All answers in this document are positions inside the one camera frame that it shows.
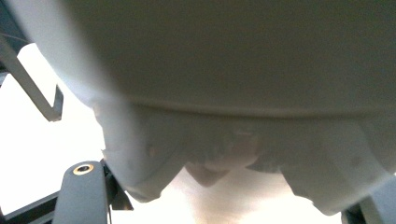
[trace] black metal frame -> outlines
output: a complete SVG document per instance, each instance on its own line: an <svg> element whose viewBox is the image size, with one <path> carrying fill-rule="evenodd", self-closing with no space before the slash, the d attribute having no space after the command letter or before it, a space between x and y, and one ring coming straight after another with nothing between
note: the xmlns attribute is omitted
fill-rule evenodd
<svg viewBox="0 0 396 224"><path fill-rule="evenodd" d="M84 164L93 170L75 175ZM133 210L106 163L84 161L67 169L60 191L6 216L0 213L0 224L111 223L110 205L112 210Z"/></svg>
<svg viewBox="0 0 396 224"><path fill-rule="evenodd" d="M343 211L343 224L396 223L396 178Z"/></svg>

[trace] black metal bar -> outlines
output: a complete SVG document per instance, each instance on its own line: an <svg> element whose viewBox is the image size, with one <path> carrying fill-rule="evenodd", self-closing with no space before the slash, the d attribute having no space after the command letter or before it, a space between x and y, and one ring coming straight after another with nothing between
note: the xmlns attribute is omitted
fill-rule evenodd
<svg viewBox="0 0 396 224"><path fill-rule="evenodd" d="M57 121L62 118L62 104L64 103L62 92L59 88L56 89L55 104L52 107L18 60L16 52L1 35L0 61L6 66L11 75L14 76L37 109L48 121Z"/></svg>
<svg viewBox="0 0 396 224"><path fill-rule="evenodd" d="M1 210L1 207L0 207L0 224L6 224L6 218L3 215L3 211Z"/></svg>
<svg viewBox="0 0 396 224"><path fill-rule="evenodd" d="M58 192L55 192L34 203L28 204L23 208L5 216L7 224L30 223L38 218L45 216L55 210Z"/></svg>
<svg viewBox="0 0 396 224"><path fill-rule="evenodd" d="M345 223L343 224L366 224L363 213L361 212L361 206L355 204L342 212Z"/></svg>
<svg viewBox="0 0 396 224"><path fill-rule="evenodd" d="M55 207L54 224L105 224L109 218L103 166L85 161L70 167Z"/></svg>
<svg viewBox="0 0 396 224"><path fill-rule="evenodd" d="M106 166L104 160L100 161L103 165L106 179L106 195L107 201L111 204L111 208L113 210L131 210L134 208L131 205L131 202L128 199L128 196L125 194L124 190L117 182L114 175L111 173L109 168Z"/></svg>
<svg viewBox="0 0 396 224"><path fill-rule="evenodd" d="M33 222L30 222L29 224L51 224L53 220L53 214L54 212L50 212L38 219L36 219Z"/></svg>

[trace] black metal bracket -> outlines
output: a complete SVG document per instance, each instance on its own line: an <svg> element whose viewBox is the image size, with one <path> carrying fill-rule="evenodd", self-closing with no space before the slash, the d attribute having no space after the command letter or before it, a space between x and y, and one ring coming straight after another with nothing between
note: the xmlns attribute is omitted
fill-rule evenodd
<svg viewBox="0 0 396 224"><path fill-rule="evenodd" d="M5 38L0 35L0 62L7 68L8 72L18 81L33 104L48 121L58 121L62 119L64 107L64 95L58 85L55 89L55 101L53 106L47 101L41 90L24 69L18 60L17 53L8 44Z"/></svg>
<svg viewBox="0 0 396 224"><path fill-rule="evenodd" d="M111 223L112 210L133 210L104 161L84 161L64 173L61 190L3 216L0 224Z"/></svg>
<svg viewBox="0 0 396 224"><path fill-rule="evenodd" d="M343 224L396 223L396 178L343 212Z"/></svg>

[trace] bolt hole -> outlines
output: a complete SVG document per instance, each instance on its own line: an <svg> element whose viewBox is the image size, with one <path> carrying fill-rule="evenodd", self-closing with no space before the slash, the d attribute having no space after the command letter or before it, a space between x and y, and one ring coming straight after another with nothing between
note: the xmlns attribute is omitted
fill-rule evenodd
<svg viewBox="0 0 396 224"><path fill-rule="evenodd" d="M89 166L81 166L81 167L79 167L79 168L77 169L77 171L79 171L79 172L84 172L84 171L87 171L87 170L89 170L89 169L90 169Z"/></svg>
<svg viewBox="0 0 396 224"><path fill-rule="evenodd" d="M76 167L73 171L73 174L75 175L85 175L89 173L90 171L93 170L93 165L91 164L83 164L80 165L79 167Z"/></svg>

